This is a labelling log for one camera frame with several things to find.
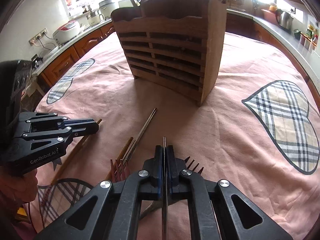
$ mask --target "electric kettle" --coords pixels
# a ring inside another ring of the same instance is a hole
[[[291,31],[293,18],[290,13],[287,13],[281,9],[276,10],[276,20],[280,26]]]

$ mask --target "wooden box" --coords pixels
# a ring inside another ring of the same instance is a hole
[[[111,14],[132,74],[201,105],[216,82],[227,6],[220,0],[142,0]]]

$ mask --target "metal fork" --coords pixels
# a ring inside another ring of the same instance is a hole
[[[113,161],[110,160],[110,164],[111,164],[111,181],[113,183],[125,180],[130,175],[127,161],[123,162],[123,160],[121,159],[118,163],[118,160],[115,160],[115,164],[113,164]]]
[[[187,165],[187,162],[189,161],[190,158],[191,158],[191,156],[187,157],[187,158],[184,160],[184,162],[185,162],[186,165]],[[193,159],[192,162],[187,166],[187,169],[191,170],[190,167],[191,167],[191,165],[192,165],[194,162],[195,162],[195,159]],[[196,168],[199,166],[199,164],[200,164],[200,163],[198,163],[198,164],[192,169],[192,171],[195,171]],[[201,174],[202,171],[203,171],[203,169],[204,169],[204,168],[202,167],[202,168],[198,171],[198,173]]]

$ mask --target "countertop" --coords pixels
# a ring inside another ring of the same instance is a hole
[[[320,58],[314,51],[310,53],[304,46],[299,43],[297,39],[295,39],[293,35],[290,35],[280,27],[264,19],[235,10],[228,9],[228,13],[252,19],[261,27],[265,28],[274,37],[276,37],[299,61],[310,79],[313,81],[318,92],[320,92]]]
[[[112,22],[111,18],[107,18],[104,21],[100,22],[99,24],[89,27],[88,29],[84,30],[82,33],[78,34],[76,37],[74,37],[71,41],[68,41],[66,44],[64,44],[61,48],[57,49],[52,55],[50,55],[49,58],[47,58],[42,64],[39,64],[39,67],[34,69],[32,71],[32,76],[37,77],[52,61],[55,60],[56,57],[58,57],[62,52],[64,52],[66,49],[71,47],[73,44],[75,44],[77,41],[81,40],[84,36],[88,35],[89,33],[92,33],[93,31],[101,28],[102,26]]]
[[[253,15],[247,14],[245,12],[235,11],[228,9],[228,13],[239,15],[242,17],[246,17],[252,19],[257,24],[261,25],[265,28],[269,33],[271,33],[274,37],[276,37],[291,53],[295,58],[300,62],[304,70],[307,72],[310,79],[313,81],[316,89],[320,91],[320,57],[315,53],[310,53],[304,46],[302,46],[297,39],[293,35],[285,32],[278,26],[261,19],[259,17],[255,17]],[[38,76],[56,57],[58,57],[62,52],[71,47],[74,43],[79,41],[84,36],[89,33],[99,29],[103,25],[110,23],[111,18],[104,20],[103,22],[90,27],[80,33],[78,36],[73,38],[71,41],[63,45],[59,48],[55,53],[53,53],[46,61],[43,62],[38,68],[36,68],[33,72],[33,76]]]

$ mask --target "cabinet door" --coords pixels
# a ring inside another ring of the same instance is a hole
[[[270,34],[265,28],[261,27],[257,23],[254,23],[254,29],[255,29],[255,39],[257,41],[269,43]]]
[[[310,89],[310,92],[313,96],[313,99],[315,100],[316,102],[316,105],[318,107],[318,110],[320,111],[320,95],[316,89],[316,86],[313,84],[313,82],[309,79],[308,82],[307,82],[307,85]]]
[[[103,41],[102,32],[100,29],[95,30],[94,32],[86,35],[81,40],[74,44],[76,52],[78,53],[79,57],[83,57],[90,49],[96,46],[98,43]]]
[[[114,33],[116,31],[115,28],[113,27],[112,22],[102,26],[100,30],[102,32],[102,36],[104,39],[107,38],[111,33]]]
[[[253,30],[252,19],[227,13],[226,32],[252,38]]]
[[[41,76],[52,87],[79,59],[75,48],[71,46],[51,62]]]

